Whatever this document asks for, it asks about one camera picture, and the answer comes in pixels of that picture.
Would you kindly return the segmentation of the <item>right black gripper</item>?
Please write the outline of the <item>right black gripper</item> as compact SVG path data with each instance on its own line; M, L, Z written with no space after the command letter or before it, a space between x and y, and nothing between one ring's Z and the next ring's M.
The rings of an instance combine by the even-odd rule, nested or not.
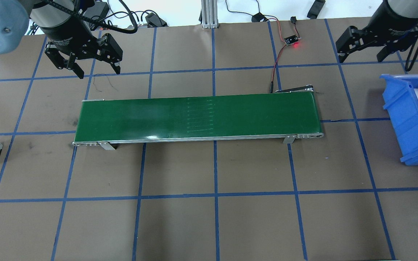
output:
M377 54L377 61L382 62L390 54L406 51L417 40L418 17L404 17L390 9L377 9L363 30L349 26L335 42L335 46L339 63L343 63L361 46L384 46Z

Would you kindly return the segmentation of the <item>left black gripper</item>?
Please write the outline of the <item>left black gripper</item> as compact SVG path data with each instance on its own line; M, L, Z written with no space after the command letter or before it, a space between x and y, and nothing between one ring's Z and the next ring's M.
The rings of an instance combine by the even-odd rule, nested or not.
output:
M84 22L64 22L53 28L44 28L44 33L51 40L45 45L44 53L57 69L68 69L83 79L84 71L76 63L77 58L94 58L107 62L117 75L120 74L123 50L110 33L96 38Z

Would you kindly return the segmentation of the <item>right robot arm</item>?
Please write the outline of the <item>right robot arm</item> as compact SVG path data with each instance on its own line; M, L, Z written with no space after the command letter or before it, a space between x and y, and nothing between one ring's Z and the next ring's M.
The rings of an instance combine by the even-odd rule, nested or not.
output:
M369 47L381 47L377 61L409 50L418 40L418 0L383 0L363 29L349 26L335 43L339 62Z

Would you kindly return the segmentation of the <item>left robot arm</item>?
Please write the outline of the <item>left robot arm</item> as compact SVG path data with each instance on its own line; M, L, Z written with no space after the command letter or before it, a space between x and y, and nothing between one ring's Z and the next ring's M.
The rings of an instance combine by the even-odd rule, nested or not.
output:
M93 36L88 23L108 25L83 16L80 7L71 0L0 0L0 54L18 47L32 20L48 37L44 53L57 69L82 79L85 73L77 61L95 59L119 74L123 50L109 33Z

